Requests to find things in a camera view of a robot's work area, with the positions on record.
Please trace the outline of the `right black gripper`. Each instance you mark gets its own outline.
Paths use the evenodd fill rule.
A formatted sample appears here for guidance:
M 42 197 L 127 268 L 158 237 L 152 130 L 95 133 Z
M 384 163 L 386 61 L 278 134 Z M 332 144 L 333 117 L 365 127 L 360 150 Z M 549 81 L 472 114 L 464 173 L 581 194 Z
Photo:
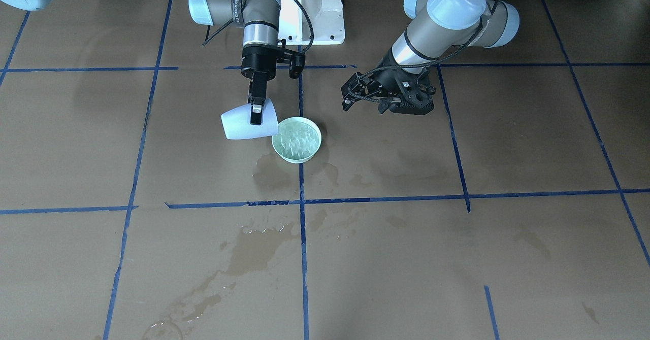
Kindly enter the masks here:
M 267 81 L 275 78 L 278 60 L 284 58 L 284 51 L 276 46 L 249 45 L 242 49 L 241 74 L 251 79 L 248 92 L 251 125 L 262 125 Z

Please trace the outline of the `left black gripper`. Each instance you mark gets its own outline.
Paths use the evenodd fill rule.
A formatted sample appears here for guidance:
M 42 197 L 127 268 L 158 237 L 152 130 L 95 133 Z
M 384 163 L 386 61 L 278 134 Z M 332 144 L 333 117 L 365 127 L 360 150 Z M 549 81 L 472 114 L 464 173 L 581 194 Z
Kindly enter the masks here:
M 378 113 L 425 115 L 434 109 L 430 68 L 415 73 L 402 68 L 374 71 L 371 76 L 371 95 L 378 97 Z

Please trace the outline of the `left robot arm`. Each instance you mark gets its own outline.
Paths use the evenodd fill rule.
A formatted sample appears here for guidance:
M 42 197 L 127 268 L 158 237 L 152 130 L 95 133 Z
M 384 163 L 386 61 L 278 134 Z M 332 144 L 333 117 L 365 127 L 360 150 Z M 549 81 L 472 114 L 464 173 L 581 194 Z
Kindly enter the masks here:
M 517 34 L 517 9 L 503 0 L 404 0 L 411 20 L 376 70 L 359 80 L 346 105 L 367 98 L 379 113 L 427 114 L 433 108 L 434 87 L 429 69 L 448 49 L 500 47 Z

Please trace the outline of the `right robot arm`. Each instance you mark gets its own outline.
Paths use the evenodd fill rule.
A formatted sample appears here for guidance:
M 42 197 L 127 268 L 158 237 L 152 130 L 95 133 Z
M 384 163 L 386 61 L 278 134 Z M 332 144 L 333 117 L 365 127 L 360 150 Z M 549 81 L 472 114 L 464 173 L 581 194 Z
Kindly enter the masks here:
M 16 9 L 42 10 L 52 0 L 2 0 Z M 263 124 L 267 82 L 274 79 L 276 65 L 285 58 L 279 47 L 281 0 L 188 0 L 190 16 L 197 24 L 223 30 L 237 26 L 243 30 L 241 73 L 250 80 L 248 104 L 250 123 Z

